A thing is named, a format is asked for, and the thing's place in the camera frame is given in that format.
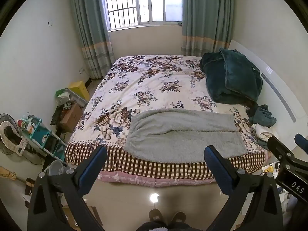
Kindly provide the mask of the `grey fleece pants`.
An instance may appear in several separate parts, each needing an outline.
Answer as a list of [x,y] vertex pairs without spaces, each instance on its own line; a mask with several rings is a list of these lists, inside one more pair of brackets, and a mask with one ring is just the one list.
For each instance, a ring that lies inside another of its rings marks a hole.
[[207,146],[223,158],[247,153],[232,115],[185,109],[137,114],[123,149],[145,161],[180,164],[204,162]]

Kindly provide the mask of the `white pillow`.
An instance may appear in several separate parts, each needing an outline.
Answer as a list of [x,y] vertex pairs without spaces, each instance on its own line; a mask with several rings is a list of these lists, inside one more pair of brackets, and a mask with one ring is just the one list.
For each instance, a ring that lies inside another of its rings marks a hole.
[[279,135],[275,130],[271,130],[270,128],[262,126],[260,124],[253,124],[252,127],[258,139],[262,141],[268,142],[270,137],[276,137],[277,139],[279,139]]

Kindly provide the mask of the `teal folded garment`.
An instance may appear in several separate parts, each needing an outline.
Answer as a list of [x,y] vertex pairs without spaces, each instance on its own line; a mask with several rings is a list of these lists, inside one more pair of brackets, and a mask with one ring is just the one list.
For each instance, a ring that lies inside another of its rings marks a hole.
[[250,124],[259,124],[265,127],[272,127],[277,119],[272,117],[272,113],[269,112],[267,104],[260,106],[254,105],[252,108],[246,111]]

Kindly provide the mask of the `white headboard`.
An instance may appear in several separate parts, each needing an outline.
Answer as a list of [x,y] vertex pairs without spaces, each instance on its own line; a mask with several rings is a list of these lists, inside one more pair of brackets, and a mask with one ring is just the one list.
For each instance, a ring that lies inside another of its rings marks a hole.
[[280,76],[257,55],[235,40],[231,41],[229,48],[245,55],[260,71],[263,88],[257,103],[269,106],[269,111],[277,119],[275,125],[297,127],[300,131],[307,130],[307,114]]

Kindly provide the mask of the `right brown slipper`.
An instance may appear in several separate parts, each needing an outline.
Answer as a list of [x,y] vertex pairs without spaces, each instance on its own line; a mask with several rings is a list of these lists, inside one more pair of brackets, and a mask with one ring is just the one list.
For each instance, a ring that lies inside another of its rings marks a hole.
[[175,215],[173,216],[173,218],[171,219],[171,224],[175,224],[175,223],[185,223],[186,221],[186,214],[182,211],[178,211],[175,213]]

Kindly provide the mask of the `brown slipper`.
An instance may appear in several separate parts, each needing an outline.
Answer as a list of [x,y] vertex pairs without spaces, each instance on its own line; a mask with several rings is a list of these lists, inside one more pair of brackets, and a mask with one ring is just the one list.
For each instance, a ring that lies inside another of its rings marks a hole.
[[152,209],[149,212],[148,216],[149,216],[149,220],[151,222],[156,222],[156,221],[163,222],[163,216],[158,209]]
[[173,216],[173,218],[171,219],[171,224],[175,224],[175,223],[185,223],[186,221],[186,214],[182,211],[178,211],[175,213],[175,215]]

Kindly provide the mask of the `standing fan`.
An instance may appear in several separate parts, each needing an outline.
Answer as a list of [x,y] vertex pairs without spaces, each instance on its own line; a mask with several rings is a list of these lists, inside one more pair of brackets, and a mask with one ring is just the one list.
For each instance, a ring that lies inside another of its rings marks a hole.
[[6,113],[1,113],[1,141],[6,148],[22,156],[28,141],[20,133],[15,120]]

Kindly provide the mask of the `teal shelf rack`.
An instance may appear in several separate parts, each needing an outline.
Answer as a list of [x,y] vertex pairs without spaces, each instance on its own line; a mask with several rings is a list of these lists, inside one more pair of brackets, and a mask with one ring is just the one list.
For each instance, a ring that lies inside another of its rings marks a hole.
[[17,126],[23,135],[40,150],[62,163],[65,162],[67,144],[55,132],[46,127],[41,118],[28,116],[17,120]]

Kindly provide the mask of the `brown cardboard box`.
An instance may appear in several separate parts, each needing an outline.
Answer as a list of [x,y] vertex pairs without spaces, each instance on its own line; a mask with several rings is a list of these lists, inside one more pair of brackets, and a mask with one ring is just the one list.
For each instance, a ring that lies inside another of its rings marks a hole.
[[73,132],[81,117],[82,117],[82,110],[80,106],[77,103],[75,103],[61,119],[61,121],[59,122],[59,126],[65,132]]

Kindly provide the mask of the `dark green blanket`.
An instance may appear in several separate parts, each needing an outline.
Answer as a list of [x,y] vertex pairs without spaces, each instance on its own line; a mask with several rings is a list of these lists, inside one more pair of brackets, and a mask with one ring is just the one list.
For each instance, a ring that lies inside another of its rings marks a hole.
[[205,53],[200,69],[206,76],[209,96],[216,103],[256,102],[263,87],[260,71],[237,50],[220,49]]

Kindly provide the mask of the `left brown slipper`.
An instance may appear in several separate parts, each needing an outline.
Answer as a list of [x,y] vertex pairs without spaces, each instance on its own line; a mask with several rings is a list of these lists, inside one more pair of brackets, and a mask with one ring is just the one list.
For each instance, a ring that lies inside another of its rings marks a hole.
[[149,212],[148,216],[149,216],[149,220],[151,222],[156,222],[156,221],[163,222],[163,216],[158,209],[152,209]]

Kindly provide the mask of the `pink plaid mattress sheet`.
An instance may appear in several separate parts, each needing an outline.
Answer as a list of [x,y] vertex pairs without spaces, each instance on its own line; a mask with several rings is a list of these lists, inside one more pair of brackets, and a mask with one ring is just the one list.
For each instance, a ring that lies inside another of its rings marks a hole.
[[215,179],[195,180],[195,179],[155,179],[144,176],[131,175],[120,171],[101,171],[97,179],[101,182],[123,183],[131,185],[146,186],[152,188],[169,186],[197,186],[216,182]]

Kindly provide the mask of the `yellow box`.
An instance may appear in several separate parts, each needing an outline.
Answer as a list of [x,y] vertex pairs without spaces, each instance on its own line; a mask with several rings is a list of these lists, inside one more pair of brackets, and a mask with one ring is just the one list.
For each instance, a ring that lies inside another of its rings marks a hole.
[[80,97],[85,99],[87,102],[90,100],[90,94],[85,86],[85,83],[83,81],[78,82],[72,82],[68,89],[73,91],[74,93],[78,94]]

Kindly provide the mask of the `right teal curtain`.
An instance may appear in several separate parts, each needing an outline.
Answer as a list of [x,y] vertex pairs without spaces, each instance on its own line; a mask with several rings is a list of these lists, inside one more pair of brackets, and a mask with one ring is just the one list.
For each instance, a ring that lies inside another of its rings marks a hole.
[[232,39],[235,0],[183,0],[181,54],[202,57],[227,49]]

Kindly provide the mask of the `teal curtain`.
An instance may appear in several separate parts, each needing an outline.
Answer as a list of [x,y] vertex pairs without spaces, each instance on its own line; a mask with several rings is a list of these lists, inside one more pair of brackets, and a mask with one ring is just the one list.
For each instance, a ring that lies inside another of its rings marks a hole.
[[227,49],[232,39],[235,0],[183,0],[181,54],[202,57]]
[[86,69],[92,79],[106,76],[115,62],[102,0],[71,0]]

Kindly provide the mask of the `left teal curtain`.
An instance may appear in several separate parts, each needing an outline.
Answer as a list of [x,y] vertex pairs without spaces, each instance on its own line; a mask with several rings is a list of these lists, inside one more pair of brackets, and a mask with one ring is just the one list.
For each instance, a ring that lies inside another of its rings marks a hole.
[[86,69],[92,79],[106,76],[115,62],[102,0],[71,0]]

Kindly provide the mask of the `barred window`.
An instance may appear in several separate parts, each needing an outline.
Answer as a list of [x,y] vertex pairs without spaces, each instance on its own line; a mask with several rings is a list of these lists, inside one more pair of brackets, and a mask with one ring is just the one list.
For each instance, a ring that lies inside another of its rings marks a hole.
[[183,0],[102,0],[109,30],[182,24]]

